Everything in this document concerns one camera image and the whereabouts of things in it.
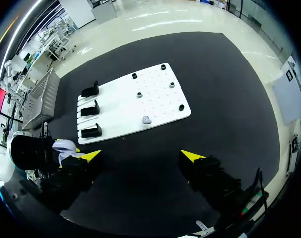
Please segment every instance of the shiny floor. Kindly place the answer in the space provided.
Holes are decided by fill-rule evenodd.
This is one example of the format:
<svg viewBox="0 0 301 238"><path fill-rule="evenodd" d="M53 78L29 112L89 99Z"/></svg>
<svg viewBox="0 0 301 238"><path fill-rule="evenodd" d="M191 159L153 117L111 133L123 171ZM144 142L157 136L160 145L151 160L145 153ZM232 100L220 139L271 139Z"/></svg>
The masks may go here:
<svg viewBox="0 0 301 238"><path fill-rule="evenodd" d="M285 172L289 140L294 132L299 133L300 130L299 121L290 126L283 125L272 90L273 82L282 74L277 55L251 27L215 6L189 0L117 0L114 6L117 18L102 25L93 21L73 34L71 39L77 47L66 60L53 63L57 75L63 77L92 58L140 39L177 32L223 33L254 68L266 89L275 113L280 140L280 164L279 171L265 188L270 194L268 199L270 204L287 179ZM202 44L202 42L193 43L197 44L197 47Z"/></svg>

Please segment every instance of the wire basket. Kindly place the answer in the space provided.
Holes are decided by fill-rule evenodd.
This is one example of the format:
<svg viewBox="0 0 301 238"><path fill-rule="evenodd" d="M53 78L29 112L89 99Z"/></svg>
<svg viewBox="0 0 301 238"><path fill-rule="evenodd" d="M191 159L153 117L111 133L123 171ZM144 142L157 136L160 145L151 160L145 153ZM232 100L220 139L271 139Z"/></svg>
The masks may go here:
<svg viewBox="0 0 301 238"><path fill-rule="evenodd" d="M59 82L60 78L51 69L30 92L23 112L23 130L33 130L53 117Z"/></svg>

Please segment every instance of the glass wall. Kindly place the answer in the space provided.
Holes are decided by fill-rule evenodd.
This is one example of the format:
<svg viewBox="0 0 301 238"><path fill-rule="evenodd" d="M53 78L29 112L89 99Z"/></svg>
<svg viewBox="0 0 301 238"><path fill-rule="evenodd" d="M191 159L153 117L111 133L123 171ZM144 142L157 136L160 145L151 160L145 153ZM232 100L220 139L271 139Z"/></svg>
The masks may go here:
<svg viewBox="0 0 301 238"><path fill-rule="evenodd" d="M230 0L229 12L253 28L282 63L293 53L293 45L288 35L262 0Z"/></svg>

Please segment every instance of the black mat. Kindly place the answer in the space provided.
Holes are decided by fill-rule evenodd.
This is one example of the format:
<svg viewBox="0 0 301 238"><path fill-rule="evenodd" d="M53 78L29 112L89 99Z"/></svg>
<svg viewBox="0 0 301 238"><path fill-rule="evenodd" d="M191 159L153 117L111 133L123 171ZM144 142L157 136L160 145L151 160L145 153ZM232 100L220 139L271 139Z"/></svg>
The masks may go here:
<svg viewBox="0 0 301 238"><path fill-rule="evenodd" d="M177 167L180 149L214 155L229 174L242 179L244 189L252 184L258 167L265 185L274 177L279 138L271 103L251 65L221 33L143 39L78 67L61 79L51 135L77 142L77 97L95 80L104 84L164 62L173 69L191 116L80 146L103 150L105 168L91 190L62 212L66 218L129 235L183 235L199 230L197 219L214 225L218 213L190 189Z"/></svg>

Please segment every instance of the white pegboard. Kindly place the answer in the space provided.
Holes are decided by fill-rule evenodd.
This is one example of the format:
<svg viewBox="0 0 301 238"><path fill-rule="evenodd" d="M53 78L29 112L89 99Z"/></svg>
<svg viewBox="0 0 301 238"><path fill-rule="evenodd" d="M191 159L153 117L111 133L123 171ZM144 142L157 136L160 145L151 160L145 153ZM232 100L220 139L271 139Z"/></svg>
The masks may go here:
<svg viewBox="0 0 301 238"><path fill-rule="evenodd" d="M168 63L156 65L115 79L99 86L99 94L88 98L78 97L77 102L77 131L79 144L89 144L108 140L139 131L151 129L190 116L191 109L178 80ZM100 113L81 117L81 109L95 105L96 99ZM145 125L143 116L148 116L152 123ZM81 138L84 129L102 129L102 136Z"/></svg>

